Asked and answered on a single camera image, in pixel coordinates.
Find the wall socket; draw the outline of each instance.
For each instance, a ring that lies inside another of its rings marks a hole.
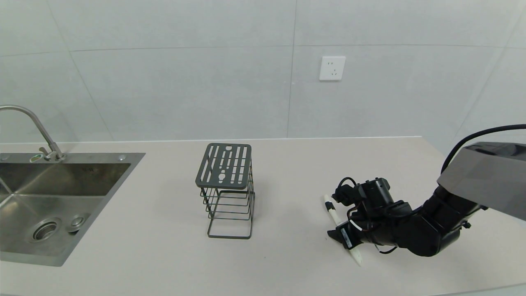
[[[338,81],[343,76],[344,56],[324,56],[321,58],[320,80]]]

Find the sink basin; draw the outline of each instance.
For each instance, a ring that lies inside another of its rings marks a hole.
[[[62,266],[143,156],[0,154],[0,259]]]

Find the faucet spout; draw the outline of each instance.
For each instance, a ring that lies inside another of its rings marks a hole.
[[[57,143],[55,143],[53,141],[53,139],[51,139],[51,136],[47,133],[46,129],[44,128],[44,126],[42,124],[42,122],[40,122],[40,120],[38,119],[38,117],[36,116],[35,113],[33,113],[28,108],[25,108],[25,107],[22,107],[22,106],[17,106],[17,105],[0,105],[0,111],[4,111],[4,110],[19,111],[19,112],[22,112],[22,113],[26,114],[27,116],[29,116],[31,118],[31,120],[35,123],[37,129],[40,131],[40,134],[42,134],[44,139],[46,139],[46,142],[47,142],[49,148],[51,149],[51,151],[49,153],[44,153],[44,154],[46,154],[45,158],[47,160],[50,160],[53,156],[55,157],[56,160],[63,160],[66,157],[66,155],[64,153],[62,153],[62,151],[58,147]]]

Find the gray wire rack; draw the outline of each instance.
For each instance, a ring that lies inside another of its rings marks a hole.
[[[208,237],[250,239],[254,215],[252,148],[246,144],[211,143],[207,146],[196,177],[196,185],[206,206]],[[212,234],[215,220],[245,221],[246,235]]]

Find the white marker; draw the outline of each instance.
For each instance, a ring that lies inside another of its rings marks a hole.
[[[342,223],[340,217],[338,216],[338,213],[336,213],[336,210],[334,209],[334,205],[332,204],[331,200],[330,200],[330,196],[328,195],[324,195],[323,196],[323,201],[325,202],[325,206],[327,208],[327,211],[329,212],[330,216],[332,217],[332,220],[334,221],[334,224],[336,224],[336,226],[340,225]],[[350,244],[350,240],[349,238],[346,236],[347,234],[345,233],[345,239],[346,239],[346,242],[347,244]],[[357,248],[353,248],[353,249],[350,249],[349,250],[349,254],[351,254],[351,256],[355,259],[356,263],[358,263],[358,266],[361,266],[362,265],[362,257],[361,257],[361,253],[360,251],[357,249]]]

